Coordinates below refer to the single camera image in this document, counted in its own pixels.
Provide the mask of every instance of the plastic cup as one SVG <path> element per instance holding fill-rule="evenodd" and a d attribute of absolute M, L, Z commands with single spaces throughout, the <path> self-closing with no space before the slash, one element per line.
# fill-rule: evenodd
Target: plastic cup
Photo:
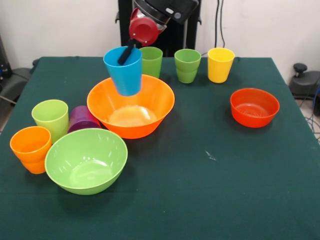
<path fill-rule="evenodd" d="M 68 133 L 91 128 L 101 128 L 101 126 L 87 106 L 77 106 L 74 108 L 70 114 Z"/>
<path fill-rule="evenodd" d="M 190 84 L 195 80 L 201 57 L 201 53 L 193 49 L 181 49 L 175 52 L 176 74 L 180 82 Z"/>
<path fill-rule="evenodd" d="M 64 101 L 51 99 L 40 102 L 32 109 L 31 115 L 38 126 L 50 131 L 52 143 L 68 132 L 68 105 Z"/>
<path fill-rule="evenodd" d="M 42 126 L 21 129 L 10 140 L 13 153 L 32 174 L 43 174 L 46 171 L 45 158 L 51 145 L 51 134 Z"/>
<path fill-rule="evenodd" d="M 235 54 L 233 51 L 217 47 L 208 51 L 208 78 L 216 84 L 224 83 L 229 75 Z"/>
<path fill-rule="evenodd" d="M 104 55 L 103 61 L 117 92 L 122 96 L 132 96 L 141 89 L 142 53 L 133 48 L 124 65 L 120 65 L 118 59 L 126 48 L 121 46 L 110 50 Z"/>
<path fill-rule="evenodd" d="M 140 51 L 142 52 L 143 74 L 159 78 L 164 55 L 162 50 L 154 46 L 146 46 L 140 48 Z"/>

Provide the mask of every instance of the light green cup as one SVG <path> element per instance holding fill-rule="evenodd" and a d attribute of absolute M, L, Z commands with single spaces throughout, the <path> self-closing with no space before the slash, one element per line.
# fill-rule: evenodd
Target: light green cup
<path fill-rule="evenodd" d="M 176 74 L 180 82 L 190 84 L 195 80 L 201 57 L 201 53 L 193 49 L 181 49 L 175 52 Z"/>
<path fill-rule="evenodd" d="M 154 46 L 142 47 L 140 51 L 142 52 L 142 73 L 159 78 L 164 53 Z"/>
<path fill-rule="evenodd" d="M 64 101 L 57 99 L 42 101 L 32 109 L 31 115 L 38 126 L 50 131 L 52 143 L 68 132 L 68 105 Z"/>

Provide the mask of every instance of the red bowl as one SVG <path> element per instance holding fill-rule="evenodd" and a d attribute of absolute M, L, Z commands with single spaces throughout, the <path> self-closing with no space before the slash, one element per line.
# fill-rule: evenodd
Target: red bowl
<path fill-rule="evenodd" d="M 278 100 L 272 94 L 256 88 L 235 91 L 230 103 L 233 118 L 249 128 L 268 125 L 280 109 Z"/>

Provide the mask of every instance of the blue cup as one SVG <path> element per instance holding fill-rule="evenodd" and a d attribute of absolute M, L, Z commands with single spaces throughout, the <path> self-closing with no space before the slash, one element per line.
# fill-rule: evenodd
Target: blue cup
<path fill-rule="evenodd" d="M 142 52 L 133 48 L 124 65 L 118 59 L 127 46 L 114 48 L 103 57 L 103 62 L 109 72 L 117 92 L 122 96 L 132 96 L 141 90 Z"/>

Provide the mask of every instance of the cup rim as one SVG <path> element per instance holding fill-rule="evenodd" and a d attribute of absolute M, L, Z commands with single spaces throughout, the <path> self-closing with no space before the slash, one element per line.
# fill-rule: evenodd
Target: cup rim
<path fill-rule="evenodd" d="M 136 61 L 134 61 L 133 63 L 131 63 L 131 64 L 117 66 L 117 65 L 109 64 L 109 63 L 107 63 L 107 62 L 105 61 L 105 57 L 106 57 L 109 53 L 111 53 L 112 51 L 115 51 L 115 50 L 117 50 L 117 49 L 126 49 L 126 48 L 127 48 L 127 46 L 119 46 L 119 47 L 116 47 L 116 48 L 113 48 L 113 49 L 109 50 L 109 51 L 108 51 L 106 54 L 104 54 L 104 56 L 103 56 L 103 62 L 104 62 L 104 64 L 106 64 L 106 65 L 108 65 L 108 66 L 110 66 L 110 67 L 112 67 L 112 68 L 125 68 L 125 67 L 129 67 L 129 66 L 132 66 L 132 65 L 136 64 L 137 62 L 140 61 L 140 59 L 142 60 L 142 52 L 141 52 L 139 49 L 137 49 L 137 48 L 134 47 L 134 48 L 132 49 L 132 51 L 135 51 L 135 49 L 137 49 L 138 52 L 140 53 L 140 57 L 139 57 Z"/>
<path fill-rule="evenodd" d="M 155 50 L 157 50 L 158 53 L 160 53 L 160 56 L 153 58 L 153 59 L 146 59 L 146 58 L 144 58 L 144 53 L 141 51 L 142 49 L 155 49 Z M 164 56 L 164 52 L 160 48 L 155 47 L 155 46 L 144 46 L 144 47 L 141 47 L 139 50 L 142 53 L 142 60 L 144 60 L 144 61 L 154 61 L 154 60 L 158 60 Z"/>
<path fill-rule="evenodd" d="M 60 102 L 60 103 L 62 103 L 62 104 L 64 104 L 64 105 L 66 106 L 66 110 L 65 110 L 65 112 L 62 114 L 62 116 L 60 116 L 60 117 L 58 117 L 58 118 L 56 118 L 56 119 L 48 120 L 48 121 L 39 120 L 37 117 L 35 117 L 34 111 L 35 111 L 36 107 L 38 107 L 38 106 L 41 105 L 41 104 L 47 103 L 47 102 Z M 32 111 L 31 111 L 31 116 L 32 116 L 32 118 L 33 118 L 34 120 L 37 120 L 37 121 L 39 121 L 39 122 L 42 122 L 42 123 L 51 123 L 51 122 L 55 122 L 55 121 L 57 121 L 57 120 L 62 119 L 66 114 L 68 114 L 68 111 L 69 111 L 68 104 L 65 103 L 64 101 L 59 100 L 59 99 L 49 99 L 49 100 L 41 101 L 41 102 L 39 102 L 37 105 L 35 105 L 35 106 L 33 107 Z"/>
<path fill-rule="evenodd" d="M 68 126 L 68 131 L 67 131 L 67 133 L 70 134 L 70 133 L 72 133 L 72 132 L 74 132 L 74 131 L 77 131 L 77 130 L 73 130 L 73 131 L 69 132 L 72 128 L 76 127 L 77 125 L 81 125 L 81 124 L 83 124 L 83 123 L 91 123 L 92 125 L 95 125 L 95 127 L 80 128 L 80 129 L 78 129 L 78 130 L 87 129 L 87 128 L 90 128 L 90 129 L 101 129 L 100 123 L 97 123 L 97 122 L 94 122 L 94 121 L 91 121 L 91 120 L 87 120 L 87 119 L 86 119 L 86 120 L 77 121 L 77 122 L 75 122 L 74 124 L 69 125 L 69 126 Z"/>
<path fill-rule="evenodd" d="M 74 109 L 72 109 L 72 111 L 70 112 L 70 119 L 73 117 L 73 115 L 75 114 L 75 111 L 79 110 L 79 109 L 85 109 L 85 110 L 88 110 L 88 112 L 91 114 L 91 112 L 89 111 L 88 107 L 86 105 L 79 105 L 79 106 L 76 106 Z"/>
<path fill-rule="evenodd" d="M 212 52 L 212 51 L 214 51 L 214 50 L 216 50 L 216 49 L 224 49 L 224 50 L 227 50 L 229 53 L 232 53 L 233 58 L 232 58 L 232 59 L 229 59 L 229 60 L 225 60 L 225 61 L 221 61 L 221 60 L 215 59 L 214 57 L 210 56 L 210 52 Z M 236 57 L 235 53 L 234 53 L 232 50 L 230 50 L 230 49 L 228 49 L 228 48 L 225 48 L 225 47 L 214 47 L 214 48 L 211 48 L 211 49 L 207 52 L 207 54 L 208 54 L 208 58 L 210 58 L 210 59 L 212 59 L 212 60 L 215 60 L 216 62 L 220 62 L 220 63 L 230 62 L 231 60 L 235 59 L 235 57 Z"/>
<path fill-rule="evenodd" d="M 13 139 L 14 139 L 18 134 L 20 134 L 22 131 L 25 131 L 25 130 L 27 130 L 27 129 L 36 129 L 36 128 L 38 128 L 38 129 L 43 129 L 43 130 L 45 130 L 47 133 L 49 133 L 49 139 L 48 139 L 48 141 L 47 141 L 42 147 L 40 147 L 40 148 L 38 148 L 37 150 L 34 150 L 34 151 L 17 151 L 17 150 L 12 146 L 12 141 L 13 141 Z M 44 148 L 50 143 L 51 139 L 52 139 L 52 138 L 51 138 L 51 132 L 50 132 L 48 129 L 46 129 L 45 127 L 43 127 L 43 126 L 28 126 L 28 127 L 25 127 L 25 128 L 20 129 L 19 131 L 17 131 L 17 132 L 11 137 L 11 140 L 10 140 L 10 148 L 12 149 L 12 151 L 14 151 L 15 153 L 18 153 L 18 154 L 23 154 L 23 155 L 33 154 L 33 153 L 36 153 L 36 152 L 44 149 Z"/>
<path fill-rule="evenodd" d="M 192 52 L 196 52 L 196 53 L 198 53 L 199 58 L 198 58 L 197 60 L 195 60 L 195 61 L 182 61 L 182 60 L 180 60 L 180 59 L 177 57 L 177 53 L 182 52 L 182 51 L 192 51 Z M 180 62 L 182 62 L 182 63 L 185 63 L 185 64 L 194 64 L 194 63 L 198 62 L 199 60 L 201 60 L 201 58 L 202 58 L 201 53 L 200 53 L 199 51 L 197 51 L 197 50 L 195 50 L 195 49 L 191 49 L 191 48 L 183 48 L 183 49 L 180 49 L 180 50 L 178 50 L 178 51 L 176 51 L 176 52 L 174 53 L 174 59 L 176 59 L 176 60 L 178 60 L 178 61 L 180 61 Z"/>

